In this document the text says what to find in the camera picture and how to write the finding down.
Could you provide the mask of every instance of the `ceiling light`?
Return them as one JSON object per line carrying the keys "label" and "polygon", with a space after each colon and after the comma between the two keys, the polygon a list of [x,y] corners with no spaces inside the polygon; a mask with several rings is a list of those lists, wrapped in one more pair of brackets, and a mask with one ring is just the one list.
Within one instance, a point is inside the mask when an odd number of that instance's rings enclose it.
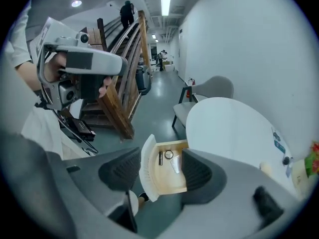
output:
{"label": "ceiling light", "polygon": [[168,16],[170,0],[160,0],[161,2],[161,15]]}
{"label": "ceiling light", "polygon": [[72,7],[78,7],[82,4],[82,2],[80,0],[74,1],[71,5]]}

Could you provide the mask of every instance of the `fire extinguisher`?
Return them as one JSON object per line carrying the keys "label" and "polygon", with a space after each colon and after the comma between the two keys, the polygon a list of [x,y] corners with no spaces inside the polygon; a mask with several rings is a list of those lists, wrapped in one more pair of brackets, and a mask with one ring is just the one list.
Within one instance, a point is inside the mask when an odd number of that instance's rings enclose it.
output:
{"label": "fire extinguisher", "polygon": [[[195,80],[192,79],[192,78],[189,78],[188,80],[188,85],[195,85]],[[187,90],[187,94],[186,94],[186,97],[189,98],[189,90]]]}

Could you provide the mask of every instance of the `shoe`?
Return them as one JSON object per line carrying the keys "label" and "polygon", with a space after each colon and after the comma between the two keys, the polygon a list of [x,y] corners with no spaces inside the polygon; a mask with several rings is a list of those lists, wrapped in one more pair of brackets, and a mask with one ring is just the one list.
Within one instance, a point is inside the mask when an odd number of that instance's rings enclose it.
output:
{"label": "shoe", "polygon": [[146,194],[145,192],[141,193],[141,194],[139,195],[139,197],[143,197],[145,202],[147,202],[147,201],[150,200],[149,197],[147,196],[147,194]]}

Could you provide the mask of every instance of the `staircase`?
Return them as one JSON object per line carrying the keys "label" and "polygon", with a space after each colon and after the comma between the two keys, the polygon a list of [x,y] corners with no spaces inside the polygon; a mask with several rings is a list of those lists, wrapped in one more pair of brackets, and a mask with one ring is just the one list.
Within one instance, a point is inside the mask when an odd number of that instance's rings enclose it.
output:
{"label": "staircase", "polygon": [[[100,33],[100,38],[96,36],[97,32]],[[96,36],[95,41],[94,38],[90,38],[95,42],[90,43],[93,48],[125,57],[128,66],[123,75],[112,77],[112,84],[107,87],[107,93],[103,98],[83,102],[80,119],[89,126],[114,128],[121,137],[133,138],[131,119],[140,96],[135,81],[141,54],[140,24],[136,20],[124,31],[120,18],[107,25],[103,25],[103,20],[98,19],[98,28],[88,30],[88,33],[90,36]]]}

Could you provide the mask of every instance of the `chair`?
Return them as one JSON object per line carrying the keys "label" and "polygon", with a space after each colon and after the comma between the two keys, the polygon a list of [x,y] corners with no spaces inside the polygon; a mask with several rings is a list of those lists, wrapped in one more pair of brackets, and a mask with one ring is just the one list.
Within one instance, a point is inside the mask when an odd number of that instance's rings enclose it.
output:
{"label": "chair", "polygon": [[[189,102],[182,103],[186,90],[190,91]],[[173,107],[175,117],[172,127],[174,127],[177,118],[180,120],[182,125],[186,127],[187,115],[196,104],[195,102],[192,102],[193,94],[202,95],[208,98],[233,98],[234,85],[226,77],[214,76],[202,84],[184,87],[181,92],[178,105]]]}

